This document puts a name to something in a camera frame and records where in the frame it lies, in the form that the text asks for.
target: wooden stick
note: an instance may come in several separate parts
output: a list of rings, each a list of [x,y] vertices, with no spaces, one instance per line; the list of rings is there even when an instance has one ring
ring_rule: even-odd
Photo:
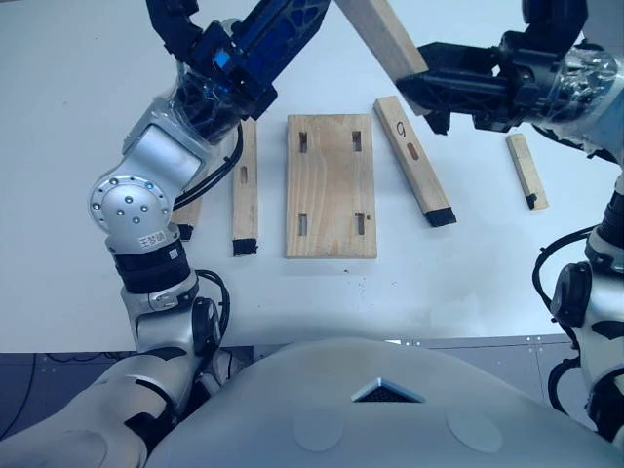
[[[429,69],[387,0],[335,0],[335,3],[394,83]],[[416,115],[429,112],[406,100]]]
[[[548,200],[535,162],[528,150],[527,139],[523,134],[507,136],[507,145],[511,152],[511,157],[516,166],[516,172],[520,179],[520,184],[525,192],[526,202],[532,210],[542,210],[548,208]]]
[[[429,223],[439,227],[456,222],[445,191],[399,100],[394,96],[381,97],[374,102],[374,110]]]
[[[234,169],[234,256],[257,252],[257,139],[253,119],[243,122],[243,155]]]

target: wooden block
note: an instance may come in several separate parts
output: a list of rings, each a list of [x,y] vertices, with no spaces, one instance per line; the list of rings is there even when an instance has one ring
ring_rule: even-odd
[[[387,0],[335,0],[335,3],[394,83],[429,69]],[[416,115],[429,112],[407,101]]]
[[[526,196],[528,207],[532,210],[548,208],[544,187],[539,179],[537,168],[528,150],[527,139],[523,134],[507,136],[507,145],[514,160],[516,172]]]
[[[257,252],[256,123],[242,122],[243,155],[234,168],[232,244],[234,256]]]
[[[290,115],[287,257],[376,258],[369,115]]]
[[[175,210],[172,213],[172,222],[179,227],[180,240],[188,242],[193,235],[193,229],[197,226],[199,220],[199,212],[202,208],[202,197],[194,200],[188,205]]]
[[[374,110],[429,223],[438,227],[456,222],[445,191],[399,100],[394,96],[381,97],[374,102]]]

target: black tape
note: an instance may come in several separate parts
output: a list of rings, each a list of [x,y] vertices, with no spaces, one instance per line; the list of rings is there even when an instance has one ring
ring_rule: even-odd
[[[235,239],[232,241],[234,256],[249,255],[257,253],[256,239]]]
[[[432,227],[446,226],[447,224],[453,224],[457,222],[455,214],[452,212],[452,208],[441,208],[432,212],[425,213],[425,217],[429,221]]]
[[[129,293],[156,293],[191,274],[181,241],[149,253],[114,255],[115,267]]]
[[[526,197],[526,203],[528,204],[528,207],[531,208],[532,210],[535,210],[536,201],[537,201],[537,195],[535,195],[534,193],[531,193],[530,195]]]
[[[193,236],[193,226],[191,226],[190,224],[179,224],[178,226],[179,229],[179,238],[182,242],[188,242],[191,240],[191,237]]]

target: table surface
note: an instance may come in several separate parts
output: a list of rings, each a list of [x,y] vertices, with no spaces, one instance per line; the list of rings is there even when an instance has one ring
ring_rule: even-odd
[[[487,47],[523,29],[519,2],[391,2],[417,45]],[[194,17],[242,17],[252,1],[200,2]],[[0,6],[0,352],[133,349],[121,281],[91,222],[87,198],[120,160],[124,136],[175,79],[144,2],[23,0]],[[453,116],[449,136],[411,122],[456,224],[422,216],[376,117],[373,120],[376,260],[287,260],[286,120],[289,114],[372,113],[393,84],[331,5],[320,33],[275,83],[280,97],[258,122],[257,255],[231,255],[232,185],[206,197],[187,252],[232,294],[229,345],[334,335],[471,337],[559,332],[531,286],[539,248],[598,222],[618,170],[522,125],[550,208],[531,212],[504,135]],[[582,245],[543,271],[551,291]]]

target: wooden plank with slots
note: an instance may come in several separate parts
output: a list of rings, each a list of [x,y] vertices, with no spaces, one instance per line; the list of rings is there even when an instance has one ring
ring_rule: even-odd
[[[526,196],[526,203],[532,210],[548,208],[544,187],[530,154],[527,139],[523,134],[507,136],[507,145]]]
[[[243,155],[234,170],[232,240],[234,256],[257,252],[257,138],[256,122],[243,125]]]
[[[376,258],[369,115],[290,115],[286,257]]]
[[[434,227],[455,222],[445,191],[399,100],[381,97],[374,110],[427,220]]]
[[[394,83],[429,69],[388,0],[335,0],[335,3]],[[429,112],[406,100],[416,115]]]

